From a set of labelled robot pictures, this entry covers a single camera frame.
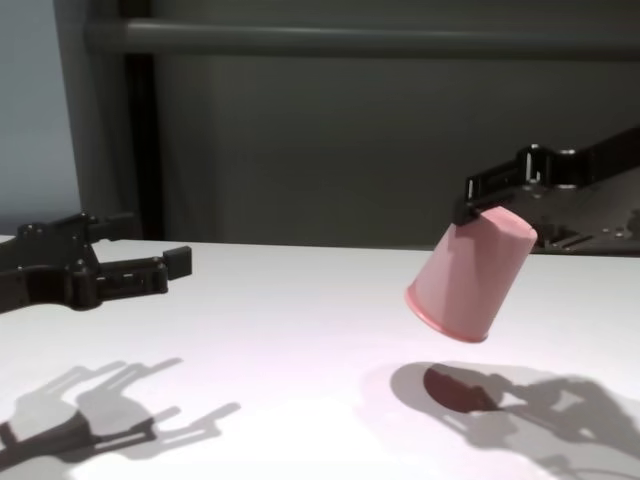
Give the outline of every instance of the paper cup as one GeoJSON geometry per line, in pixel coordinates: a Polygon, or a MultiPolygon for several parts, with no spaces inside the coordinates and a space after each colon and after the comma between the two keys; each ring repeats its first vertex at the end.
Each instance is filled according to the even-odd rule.
{"type": "Polygon", "coordinates": [[[502,207],[451,225],[407,289],[409,307],[451,338],[482,342],[536,239],[531,225],[502,207]]]}

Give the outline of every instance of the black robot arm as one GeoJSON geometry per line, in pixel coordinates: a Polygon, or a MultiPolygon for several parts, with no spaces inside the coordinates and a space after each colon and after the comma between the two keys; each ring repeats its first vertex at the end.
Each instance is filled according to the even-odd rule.
{"type": "Polygon", "coordinates": [[[105,300],[166,293],[168,281],[191,274],[191,249],[162,257],[100,263],[92,244],[130,238],[131,214],[99,220],[85,213],[51,223],[32,223],[0,244],[0,313],[41,303],[74,310],[105,300]]]}
{"type": "Polygon", "coordinates": [[[639,167],[640,126],[582,149],[530,145],[466,179],[453,223],[504,206],[531,223],[547,251],[640,252],[639,167]]]}

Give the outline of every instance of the white surface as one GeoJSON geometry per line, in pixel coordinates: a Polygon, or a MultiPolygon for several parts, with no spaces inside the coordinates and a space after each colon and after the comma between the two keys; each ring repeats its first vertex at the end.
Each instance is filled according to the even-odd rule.
{"type": "MultiPolygon", "coordinates": [[[[113,260],[166,246],[102,243],[97,251],[113,260]]],[[[150,442],[79,464],[40,457],[0,478],[640,477],[640,454],[611,446],[640,445],[633,446],[640,439],[639,261],[529,257],[489,339],[468,345],[430,330],[404,305],[404,288],[428,253],[193,248],[194,275],[172,282],[168,295],[86,313],[39,306],[3,316],[0,418],[20,439],[64,423],[80,405],[94,432],[104,434],[137,423],[145,410],[179,407],[159,423],[166,432],[240,405],[216,421],[221,434],[164,452],[150,442]],[[182,362],[131,383],[121,396],[96,388],[113,372],[74,385],[62,399],[29,395],[76,366],[174,358],[182,362]],[[587,414],[572,421],[605,444],[572,443],[502,412],[458,416],[467,427],[456,431],[446,423],[455,415],[431,401],[411,373],[421,371],[412,364],[431,362],[501,373],[520,385],[565,376],[597,382],[605,390],[591,388],[587,414]],[[616,404],[633,420],[613,415],[616,404]],[[552,474],[540,466],[545,458],[627,476],[552,474]]],[[[563,431],[563,421],[551,428],[563,431]]]]}

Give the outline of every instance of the horizontal bar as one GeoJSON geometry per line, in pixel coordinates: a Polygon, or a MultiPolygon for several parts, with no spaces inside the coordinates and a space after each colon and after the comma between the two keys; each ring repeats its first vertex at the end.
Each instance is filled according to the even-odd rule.
{"type": "Polygon", "coordinates": [[[371,30],[187,24],[156,19],[92,23],[93,51],[290,57],[640,60],[638,33],[371,30]]]}

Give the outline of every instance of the gray panel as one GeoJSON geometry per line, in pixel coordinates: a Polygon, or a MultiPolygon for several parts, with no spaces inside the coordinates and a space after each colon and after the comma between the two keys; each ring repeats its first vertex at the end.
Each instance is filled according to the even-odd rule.
{"type": "Polygon", "coordinates": [[[115,0],[55,0],[83,209],[137,210],[126,84],[120,56],[89,54],[85,24],[117,15],[115,0]]]}
{"type": "Polygon", "coordinates": [[[52,2],[0,2],[0,233],[80,208],[52,2]]]}
{"type": "MultiPolygon", "coordinates": [[[[337,15],[311,2],[159,3],[177,19],[358,22],[355,7],[337,15]]],[[[582,3],[583,26],[631,8],[582,3]]],[[[427,12],[389,5],[373,2],[360,23],[415,25],[427,12]]],[[[462,18],[543,20],[474,12],[462,18]]],[[[638,64],[162,57],[158,82],[169,231],[202,241],[433,243],[466,174],[531,142],[587,145],[636,124],[640,111],[638,64]]]]}

